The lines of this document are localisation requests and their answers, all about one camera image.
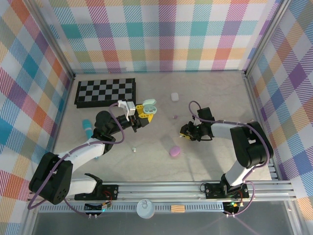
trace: black and white checkered board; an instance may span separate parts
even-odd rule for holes
[[[107,107],[118,100],[136,104],[134,78],[81,81],[78,83],[74,104],[77,108]]]

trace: purple cable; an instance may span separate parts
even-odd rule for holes
[[[47,184],[47,182],[49,181],[49,179],[51,178],[53,172],[57,169],[57,167],[59,166],[59,164],[65,159],[67,158],[69,155],[71,155],[72,153],[74,153],[75,151],[77,151],[78,149],[81,149],[83,147],[86,147],[88,145],[92,145],[92,144],[98,144],[98,143],[104,143],[104,144],[119,144],[119,143],[122,143],[124,140],[125,140],[125,133],[123,131],[123,128],[121,126],[121,124],[118,122],[118,120],[116,119],[116,117],[113,115],[112,111],[111,111],[111,107],[115,106],[115,105],[118,105],[118,103],[115,103],[115,104],[112,104],[110,105],[109,107],[109,113],[111,114],[111,117],[113,118],[113,120],[116,122],[117,126],[119,127],[121,133],[122,133],[122,140],[119,141],[119,142],[112,142],[112,141],[94,141],[94,142],[91,142],[91,143],[85,143],[81,146],[78,146],[74,149],[72,149],[71,151],[69,151],[69,153],[65,154],[55,165],[54,167],[51,169],[50,173],[47,175],[45,181],[43,182],[43,184],[39,187],[39,189],[37,190],[37,192],[34,194],[33,198],[30,200],[28,206],[27,206],[27,209],[31,210],[31,209],[34,209],[35,207],[41,205],[43,202],[45,202],[46,200],[43,200],[37,204],[35,204],[34,206],[32,206],[32,204],[34,203],[34,201],[36,200],[36,198],[38,197],[39,193],[43,190],[43,188],[45,187],[45,185]],[[83,212],[79,212],[77,211],[75,208],[73,208],[68,202],[67,200],[65,200],[65,203],[75,212],[79,213],[79,214],[83,214],[83,215],[86,215],[84,214]]]
[[[261,141],[261,143],[262,143],[262,145],[263,145],[263,147],[264,147],[264,149],[265,149],[266,156],[267,156],[266,161],[265,161],[262,165],[260,165],[260,166],[255,166],[255,167],[253,167],[253,168],[251,169],[251,171],[243,178],[243,182],[251,184],[253,190],[252,190],[252,198],[251,198],[251,200],[249,201],[248,205],[247,205],[241,212],[236,213],[236,214],[241,214],[241,213],[243,213],[244,211],[246,211],[246,210],[248,209],[248,207],[251,205],[251,203],[252,203],[252,201],[253,201],[253,198],[254,198],[254,194],[255,194],[255,188],[254,188],[253,182],[251,182],[251,181],[246,181],[246,178],[247,178],[247,177],[251,174],[251,172],[253,172],[255,169],[264,167],[265,165],[267,165],[267,164],[269,163],[269,150],[268,150],[268,147],[267,147],[267,145],[266,145],[264,139],[262,138],[262,136],[261,136],[253,127],[251,127],[251,126],[249,126],[249,125],[247,125],[247,124],[245,124],[245,123],[240,123],[240,122],[231,122],[231,121],[210,121],[210,120],[202,119],[202,118],[200,118],[200,117],[197,117],[197,115],[192,112],[192,110],[191,110],[191,104],[192,104],[192,103],[196,103],[196,104],[199,106],[200,109],[201,109],[201,106],[200,106],[200,104],[199,104],[198,102],[196,102],[196,101],[194,101],[194,100],[192,100],[192,101],[189,103],[189,111],[190,111],[191,115],[194,116],[196,119],[199,119],[200,121],[203,121],[203,122],[209,122],[209,123],[224,123],[224,124],[231,124],[231,125],[237,125],[237,126],[245,126],[245,127],[249,128],[249,129],[259,138],[259,140]]]

